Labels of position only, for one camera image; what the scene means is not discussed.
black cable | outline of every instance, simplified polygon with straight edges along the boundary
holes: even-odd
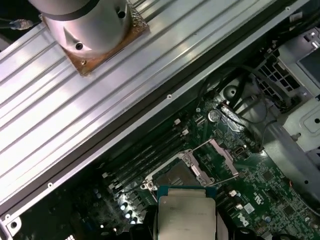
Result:
[[[294,28],[281,31],[281,29],[276,28],[275,31],[270,33],[269,45],[274,53],[280,46],[285,44],[287,41],[307,32],[308,30],[316,27],[320,23],[320,7],[317,8],[313,13],[305,17],[301,22],[296,25],[292,25]]]
[[[220,110],[220,112],[229,120],[231,120],[232,122],[238,124],[239,126],[243,127],[243,128],[247,128],[246,125],[242,124],[241,122],[238,122],[237,120],[234,120],[233,118],[231,118],[230,116],[228,116],[225,112],[223,112],[222,110]]]
[[[8,19],[8,18],[0,17],[0,21],[13,22],[14,20],[11,20],[11,19]]]
[[[267,119],[267,117],[268,117],[268,106],[267,106],[267,102],[266,101],[263,101],[264,102],[264,106],[265,106],[265,114],[264,114],[264,116],[261,118],[261,120],[259,120],[259,121],[251,121],[251,120],[249,120],[249,119],[246,119],[245,117],[243,117],[243,116],[241,116],[241,115],[239,115],[238,113],[236,113],[235,111],[233,111],[228,105],[223,105],[226,109],[228,109],[228,111],[230,111],[233,115],[235,115],[235,116],[237,116],[239,119],[241,119],[241,120],[243,120],[243,121],[245,121],[245,122],[247,122],[247,123],[249,123],[249,124],[261,124],[261,123],[263,123],[266,119]]]
[[[217,71],[214,71],[212,73],[209,74],[209,76],[204,80],[198,95],[195,99],[195,108],[193,113],[196,112],[196,108],[199,107],[199,104],[201,103],[202,97],[206,94],[208,87],[210,86],[211,82],[214,81],[215,79],[219,78],[220,75],[220,79],[218,80],[219,82],[222,80],[222,76],[221,76],[221,69],[219,68]]]
[[[234,106],[237,104],[237,102],[240,100],[242,94],[245,91],[245,86],[246,86],[247,82],[248,82],[248,78],[247,77],[242,77],[240,79],[240,83],[236,88],[236,92],[235,92],[233,98],[230,100],[230,103],[228,104],[228,106],[230,108],[233,109]]]
[[[239,108],[241,108],[241,106],[242,106],[243,104],[246,103],[246,101],[252,100],[252,99],[253,99],[253,96],[247,96],[247,97],[243,98],[237,105],[234,106],[233,110],[236,112]]]
[[[243,73],[242,69],[236,68],[233,70],[223,81],[216,86],[216,91],[220,93],[228,84],[230,84],[234,79],[239,77]]]
[[[10,29],[12,27],[12,24],[9,22],[0,22],[0,29]]]

green circuit board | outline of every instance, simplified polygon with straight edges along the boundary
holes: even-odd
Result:
[[[257,151],[258,141],[248,132],[232,131],[223,120],[209,121],[208,112],[213,107],[214,103],[207,101],[199,106],[200,111],[184,121],[190,110],[186,107],[153,133],[161,132],[161,129],[172,126],[175,119],[181,119],[181,124],[189,131],[182,150],[195,149],[211,138],[229,150],[239,176],[216,187],[228,184],[241,198],[243,209],[234,209],[230,214],[237,226],[252,228],[259,235],[270,232],[290,234],[304,240],[320,240],[318,219],[291,188],[290,180],[264,151]],[[216,183],[233,176],[225,158],[211,144],[198,148],[193,155],[201,170]],[[168,165],[161,172],[168,171],[173,165]]]

